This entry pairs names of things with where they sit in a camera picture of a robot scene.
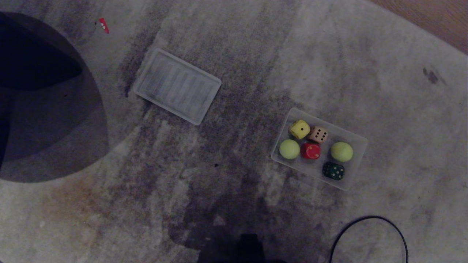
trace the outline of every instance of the die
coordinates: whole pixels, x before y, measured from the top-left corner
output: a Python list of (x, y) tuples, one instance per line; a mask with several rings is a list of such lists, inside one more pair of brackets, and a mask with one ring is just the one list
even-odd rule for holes
[(298, 120), (289, 127), (289, 132), (296, 138), (302, 139), (310, 132), (310, 126), (303, 120)]
[(327, 129), (320, 126), (315, 126), (314, 129), (310, 132), (309, 136), (307, 137), (307, 139), (312, 140), (316, 143), (323, 143), (327, 140), (327, 138)]
[(322, 173), (325, 177), (339, 181), (344, 177), (344, 167), (336, 163), (327, 162), (323, 165)]
[(313, 143), (305, 143), (302, 145), (300, 153), (306, 159), (318, 159), (320, 157), (320, 145)]

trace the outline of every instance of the red object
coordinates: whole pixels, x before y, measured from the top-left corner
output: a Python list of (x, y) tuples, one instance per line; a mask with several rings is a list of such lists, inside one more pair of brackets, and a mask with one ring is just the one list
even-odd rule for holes
[(102, 29), (108, 34), (109, 33), (109, 28), (107, 27), (106, 20), (104, 18), (99, 18), (99, 22), (101, 23)]
[(320, 145), (313, 143), (305, 143), (302, 145), (300, 153), (306, 159), (318, 159), (320, 157)]

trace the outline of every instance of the yellow die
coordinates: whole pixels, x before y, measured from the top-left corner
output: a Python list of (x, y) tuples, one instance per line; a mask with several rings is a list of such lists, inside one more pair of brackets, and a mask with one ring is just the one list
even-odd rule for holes
[(310, 132), (310, 126), (303, 120), (298, 120), (289, 127), (289, 132), (296, 138), (302, 139)]

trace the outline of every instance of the rectangular tray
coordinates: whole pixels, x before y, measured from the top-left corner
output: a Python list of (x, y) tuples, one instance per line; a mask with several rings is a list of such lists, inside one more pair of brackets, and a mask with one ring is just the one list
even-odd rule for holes
[[(279, 154), (279, 145), (285, 139), (293, 139), (297, 141), (299, 145), (302, 145), (303, 143), (307, 141), (306, 139), (301, 139), (301, 140), (296, 139), (294, 136), (292, 136), (289, 133), (289, 127), (294, 122), (300, 119), (307, 122), (310, 125), (311, 129), (313, 129), (314, 126), (321, 126), (328, 130), (329, 136), (327, 138), (327, 141), (325, 141), (324, 143), (320, 145), (321, 155), (320, 155), (320, 158), (317, 160), (305, 159), (302, 156), (298, 156), (296, 159), (293, 159), (293, 160), (288, 160), (288, 159), (283, 158)], [(353, 148), (353, 152), (354, 152), (353, 158), (349, 160), (348, 162), (345, 162), (345, 163), (338, 162), (335, 159), (333, 159), (330, 155), (329, 151), (330, 151), (331, 146), (334, 143), (339, 142), (339, 141), (347, 142)], [(306, 174), (307, 175), (306, 179), (315, 177), (335, 187), (338, 187), (339, 189), (346, 191), (351, 187), (353, 179), (355, 178), (357, 174), (359, 164), (361, 163), (361, 160), (362, 160), (362, 156), (364, 155), (364, 152), (366, 151), (367, 143), (368, 141), (364, 137), (361, 137), (350, 131), (344, 130), (326, 121), (323, 121), (314, 116), (311, 116), (299, 109), (292, 108), (291, 110), (289, 110), (289, 113), (286, 116), (285, 122), (283, 123), (283, 126), (281, 127), (275, 146), (273, 148), (273, 151), (271, 152), (271, 158), (274, 161), (277, 161), (281, 164), (284, 164), (286, 166), (289, 166), (293, 169), (296, 169)], [(342, 180), (336, 181), (328, 177), (325, 177), (322, 174), (322, 167), (328, 161), (344, 166), (345, 176)]]
[(200, 125), (221, 80), (156, 49), (135, 82), (134, 92), (177, 116)]

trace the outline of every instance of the red die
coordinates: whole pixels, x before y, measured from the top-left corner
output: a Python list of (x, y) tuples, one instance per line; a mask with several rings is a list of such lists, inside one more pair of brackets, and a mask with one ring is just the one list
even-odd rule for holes
[(306, 159), (318, 159), (320, 157), (320, 145), (313, 143), (305, 143), (301, 148), (302, 157)]

